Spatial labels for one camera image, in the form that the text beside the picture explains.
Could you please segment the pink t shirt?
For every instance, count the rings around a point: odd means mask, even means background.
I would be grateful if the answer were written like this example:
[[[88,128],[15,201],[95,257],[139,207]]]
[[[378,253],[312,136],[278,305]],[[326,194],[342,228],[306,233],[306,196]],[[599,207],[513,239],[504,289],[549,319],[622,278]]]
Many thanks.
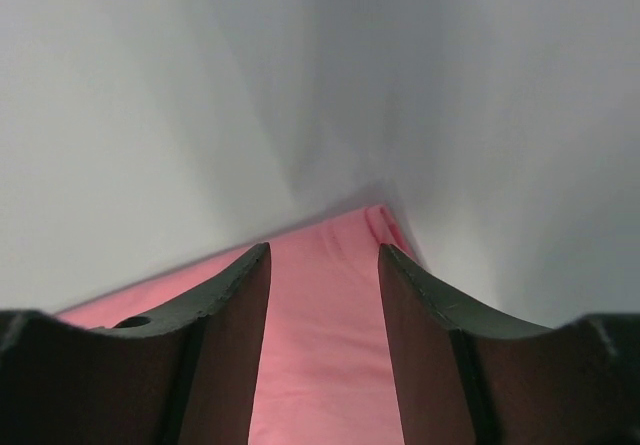
[[[378,280],[384,243],[406,247],[382,205],[271,240],[251,443],[401,442]]]

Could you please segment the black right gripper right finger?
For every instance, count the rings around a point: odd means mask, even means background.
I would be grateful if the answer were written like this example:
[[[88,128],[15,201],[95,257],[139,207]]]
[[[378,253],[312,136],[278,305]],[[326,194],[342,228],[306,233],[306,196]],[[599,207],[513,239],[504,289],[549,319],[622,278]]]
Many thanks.
[[[408,444],[635,444],[639,318],[557,328],[500,312],[393,245],[379,283]]]

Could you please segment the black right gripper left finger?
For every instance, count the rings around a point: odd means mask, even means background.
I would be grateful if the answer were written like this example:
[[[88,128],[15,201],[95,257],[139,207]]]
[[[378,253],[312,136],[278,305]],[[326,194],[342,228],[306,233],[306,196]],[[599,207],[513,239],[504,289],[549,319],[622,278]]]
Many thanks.
[[[2,442],[246,443],[270,276],[264,243],[112,328],[3,311]]]

